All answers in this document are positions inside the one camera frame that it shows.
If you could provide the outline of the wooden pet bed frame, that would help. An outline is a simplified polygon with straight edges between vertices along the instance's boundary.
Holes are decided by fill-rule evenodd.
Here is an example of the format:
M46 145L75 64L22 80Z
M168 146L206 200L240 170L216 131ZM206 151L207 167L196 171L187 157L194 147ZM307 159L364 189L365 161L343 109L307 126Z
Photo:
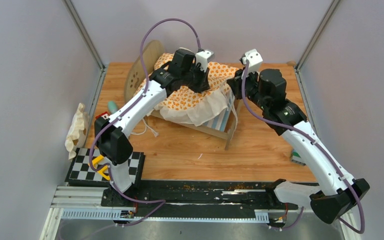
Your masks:
M173 54L166 53L160 41L149 42L143 50L144 63L137 59L127 74L124 101L127 103L145 85L146 73L151 74L172 58ZM215 118L224 109L232 107L234 109L225 130L228 132L228 137L223 139L224 148L228 150L237 128L238 112L242 106L227 84L227 79L234 76L236 68L217 62L210 62L208 67L210 86L208 91L198 94L187 87L182 87L157 105L150 115L204 133L200 127L203 123Z

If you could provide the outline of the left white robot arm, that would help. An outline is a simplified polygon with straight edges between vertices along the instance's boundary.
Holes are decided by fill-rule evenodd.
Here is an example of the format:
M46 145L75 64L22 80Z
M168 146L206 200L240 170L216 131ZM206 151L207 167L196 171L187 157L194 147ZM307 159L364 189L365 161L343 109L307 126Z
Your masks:
M99 117L95 121L91 148L97 147L107 159L109 183L116 190L113 198L120 206L129 206L133 201L133 193L129 190L133 184L129 170L129 158L133 153L129 136L133 129L155 106L182 86L195 93L207 91L210 88L209 62L213 56L207 49L194 53L179 48L171 60L147 76L144 87L121 109L109 118Z

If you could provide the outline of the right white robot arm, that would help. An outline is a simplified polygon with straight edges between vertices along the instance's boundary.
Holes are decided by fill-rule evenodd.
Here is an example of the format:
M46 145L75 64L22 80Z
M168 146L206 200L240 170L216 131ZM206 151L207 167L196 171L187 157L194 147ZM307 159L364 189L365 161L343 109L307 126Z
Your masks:
M227 81L234 96L245 106L254 104L261 110L256 118L292 146L317 181L310 186L278 179L267 189L266 204L272 209L284 203L309 208L326 224L341 221L355 207L363 217L361 200L370 189L369 183L355 178L338 163L305 113L287 99L287 81L280 70L260 70L263 58L256 49L245 52L240 62L243 68Z

